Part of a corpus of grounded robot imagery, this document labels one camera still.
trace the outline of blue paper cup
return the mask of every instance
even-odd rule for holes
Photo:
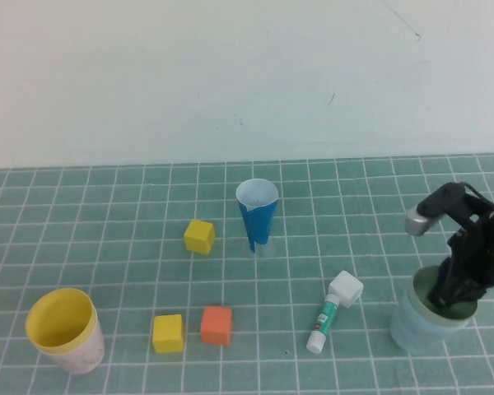
[[[249,246],[254,253],[256,244],[266,244],[269,240],[278,204],[278,190],[266,179],[248,179],[236,189],[236,199],[244,219]]]

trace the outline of green label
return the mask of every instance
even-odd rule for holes
[[[337,306],[335,303],[324,302],[322,306],[322,311],[315,322],[315,331],[319,331],[323,333],[325,336],[329,335],[329,329],[331,328],[331,324],[335,319],[335,314],[337,313]]]

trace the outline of white wall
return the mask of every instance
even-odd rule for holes
[[[0,167],[458,151],[494,0],[0,0]]]

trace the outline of paper cup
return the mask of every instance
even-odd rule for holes
[[[244,219],[249,246],[254,253],[255,244],[266,244],[269,240],[278,204],[278,189],[266,179],[248,179],[236,189],[236,199]]]
[[[71,374],[91,372],[105,355],[97,310],[81,290],[62,288],[42,296],[26,320],[27,337]]]
[[[464,328],[478,302],[462,302],[436,309],[427,296],[437,280],[437,266],[419,269],[394,312],[390,334],[405,351],[422,354]]]

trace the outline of glue stick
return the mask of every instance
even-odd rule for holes
[[[335,294],[327,294],[322,305],[322,311],[315,321],[315,327],[310,334],[310,339],[307,341],[307,349],[315,354],[320,354],[324,343],[329,335],[329,329],[335,319],[340,298]]]

